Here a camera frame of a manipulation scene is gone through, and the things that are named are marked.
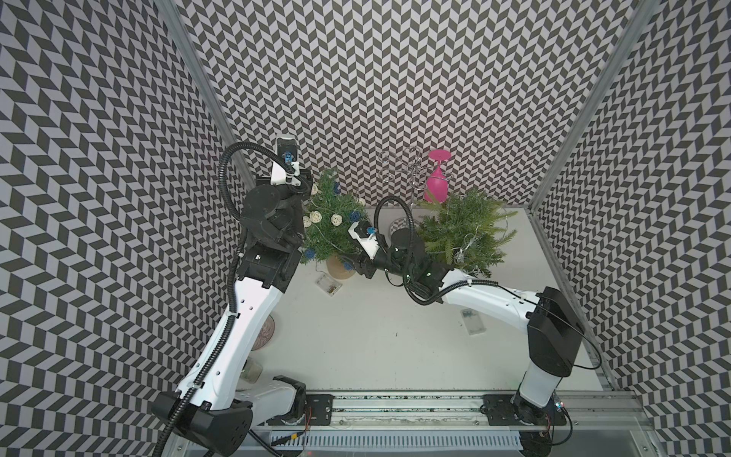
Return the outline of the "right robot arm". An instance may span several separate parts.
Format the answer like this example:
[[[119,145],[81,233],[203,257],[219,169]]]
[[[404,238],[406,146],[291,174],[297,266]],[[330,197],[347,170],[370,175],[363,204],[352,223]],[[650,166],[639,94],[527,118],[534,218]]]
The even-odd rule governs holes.
[[[527,337],[529,364],[510,399],[513,416],[525,425],[557,424],[563,406],[555,392],[577,369],[576,359],[587,339],[565,295],[554,288],[541,292],[509,289],[432,259],[405,201],[386,197],[376,208],[389,202],[405,211],[407,227],[386,238],[377,221],[352,222],[348,234],[357,248],[351,261],[356,272],[366,278],[373,278],[378,270],[398,275],[405,293],[420,306],[439,303],[468,308],[519,329]]]

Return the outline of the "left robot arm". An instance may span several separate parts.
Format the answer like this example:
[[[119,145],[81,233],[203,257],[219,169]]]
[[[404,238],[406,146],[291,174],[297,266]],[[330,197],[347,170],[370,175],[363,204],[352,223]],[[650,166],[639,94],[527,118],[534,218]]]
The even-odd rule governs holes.
[[[275,419],[298,423],[306,416],[306,386],[287,376],[237,398],[240,374],[270,314],[284,296],[299,265],[304,244],[304,203],[312,174],[302,169],[296,139],[282,135],[275,150],[236,142],[223,152],[218,187],[225,207],[242,233],[226,279],[221,320],[188,375],[173,391],[161,392],[150,410],[164,423],[152,451],[169,456],[177,435],[209,455],[230,456],[253,427]],[[254,150],[274,163],[270,180],[248,190],[235,205],[228,187],[228,164],[237,152]]]

